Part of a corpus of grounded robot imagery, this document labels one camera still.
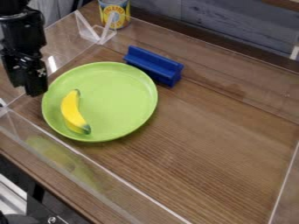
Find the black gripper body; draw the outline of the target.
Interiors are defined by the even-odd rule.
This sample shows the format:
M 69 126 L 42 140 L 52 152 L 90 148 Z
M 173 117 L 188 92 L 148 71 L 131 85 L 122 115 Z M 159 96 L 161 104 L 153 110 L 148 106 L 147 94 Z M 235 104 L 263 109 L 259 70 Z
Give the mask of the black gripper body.
M 44 34 L 44 15 L 30 7 L 0 7 L 0 39 L 2 61 L 22 58 L 38 60 L 41 48 L 46 45 Z

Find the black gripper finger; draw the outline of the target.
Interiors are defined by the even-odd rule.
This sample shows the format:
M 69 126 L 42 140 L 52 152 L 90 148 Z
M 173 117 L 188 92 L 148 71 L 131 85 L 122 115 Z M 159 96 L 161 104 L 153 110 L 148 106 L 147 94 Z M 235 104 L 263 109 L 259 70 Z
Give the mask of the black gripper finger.
M 33 60 L 25 68 L 24 89 L 32 97 L 41 95 L 48 90 L 46 67 L 40 59 Z
M 24 86 L 24 69 L 20 63 L 20 58 L 9 55 L 2 55 L 4 70 L 8 79 L 14 88 Z

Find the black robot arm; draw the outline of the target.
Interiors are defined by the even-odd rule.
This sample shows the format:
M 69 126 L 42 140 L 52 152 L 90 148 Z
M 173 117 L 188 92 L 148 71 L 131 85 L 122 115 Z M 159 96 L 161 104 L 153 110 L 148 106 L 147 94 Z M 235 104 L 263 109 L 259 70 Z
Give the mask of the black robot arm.
M 30 0 L 0 0 L 0 58 L 14 88 L 34 97 L 48 90 L 41 48 L 46 45 L 42 13 Z

